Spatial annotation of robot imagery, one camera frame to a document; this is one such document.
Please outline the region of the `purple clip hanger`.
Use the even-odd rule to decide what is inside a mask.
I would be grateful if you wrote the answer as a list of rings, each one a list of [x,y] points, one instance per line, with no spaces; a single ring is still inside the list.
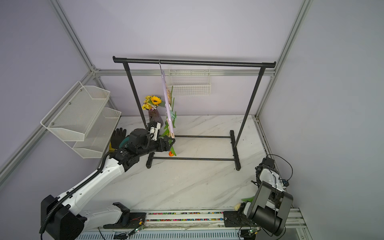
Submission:
[[[160,71],[161,71],[163,91],[164,91],[164,95],[165,95],[165,106],[166,106],[166,111],[167,111],[167,123],[168,123],[169,134],[170,134],[171,138],[175,138],[174,127],[173,127],[172,116],[171,116],[171,110],[170,110],[170,103],[169,103],[169,98],[168,98],[166,75],[162,69],[160,61],[159,61],[159,66],[160,66]]]

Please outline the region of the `white tulip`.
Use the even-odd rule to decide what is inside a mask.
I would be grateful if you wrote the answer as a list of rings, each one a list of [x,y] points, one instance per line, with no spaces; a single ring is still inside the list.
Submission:
[[[166,123],[168,124],[168,135],[172,139],[175,138],[175,133],[174,133],[174,122],[173,122],[173,117],[175,114],[173,113],[173,105],[172,105],[172,93],[168,89],[167,85],[163,86],[164,90],[164,98],[162,99],[162,103],[160,104],[161,107],[166,108]]]

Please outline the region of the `black clothes rack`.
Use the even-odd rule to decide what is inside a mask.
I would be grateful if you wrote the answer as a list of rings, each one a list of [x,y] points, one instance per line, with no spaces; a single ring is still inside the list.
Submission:
[[[244,147],[260,147],[260,141],[254,134],[256,132],[253,124],[247,124],[251,119],[250,113],[252,104],[256,98],[259,86],[266,70],[274,69],[275,62],[271,63],[241,63],[241,62],[222,62],[222,61],[193,61],[193,60],[150,60],[150,59],[129,59],[113,57],[113,62],[124,68],[124,74],[128,77],[129,84],[135,96],[137,106],[141,113],[144,124],[138,128],[141,130],[137,134],[135,130],[130,130],[128,135],[133,138],[130,151],[135,150],[135,155],[140,156],[141,161],[146,161],[147,168],[169,167],[175,164],[177,167],[192,167],[193,170],[208,167],[208,173],[215,173],[214,167],[230,172],[240,171],[241,162],[237,149],[237,143],[243,143]],[[133,71],[130,65],[145,64],[154,65],[157,68],[170,66],[203,66],[203,67],[240,67],[258,70],[256,85],[252,91],[250,100],[244,116],[178,116],[175,120],[175,139],[174,149],[176,156],[170,157],[169,150],[162,144],[165,142],[163,133],[165,129],[160,129],[156,141],[147,141],[147,150],[138,146],[138,143],[148,140],[149,123],[147,113],[142,109],[143,99],[138,96],[133,79]]]

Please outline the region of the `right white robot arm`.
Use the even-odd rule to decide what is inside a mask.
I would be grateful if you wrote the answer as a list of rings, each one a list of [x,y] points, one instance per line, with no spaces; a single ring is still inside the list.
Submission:
[[[268,233],[271,237],[278,237],[285,231],[285,224],[293,204],[293,196],[286,191],[290,178],[281,177],[273,157],[266,155],[255,168],[258,187],[251,200],[241,203],[238,213],[244,214],[248,221]]]

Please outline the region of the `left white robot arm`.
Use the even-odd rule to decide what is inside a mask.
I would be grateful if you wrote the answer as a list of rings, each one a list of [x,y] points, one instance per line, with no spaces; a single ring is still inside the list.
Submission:
[[[111,137],[114,151],[104,154],[100,166],[92,174],[56,198],[49,195],[42,200],[40,235],[47,232],[55,240],[74,240],[92,228],[129,226],[130,209],[120,202],[90,213],[83,208],[112,180],[138,163],[140,157],[169,152],[175,141],[174,136],[160,137],[156,127],[135,129],[129,135],[122,128],[116,129]]]

